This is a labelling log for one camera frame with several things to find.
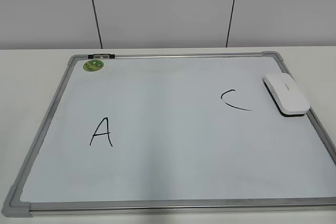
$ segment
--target round sticker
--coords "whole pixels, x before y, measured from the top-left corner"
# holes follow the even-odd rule
[[[85,62],[83,68],[86,71],[94,72],[101,69],[104,66],[104,63],[101,60],[90,60]]]

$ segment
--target white eraser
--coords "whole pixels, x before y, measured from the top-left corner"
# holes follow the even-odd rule
[[[304,115],[310,109],[307,98],[289,74],[269,73],[264,82],[283,114]]]

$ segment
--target whiteboard surface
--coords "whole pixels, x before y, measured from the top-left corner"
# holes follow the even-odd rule
[[[21,201],[336,196],[336,166],[307,116],[279,114],[272,58],[78,61]],[[221,94],[230,89],[225,102]],[[92,134],[104,117],[110,136]],[[105,132],[105,123],[97,133]]]

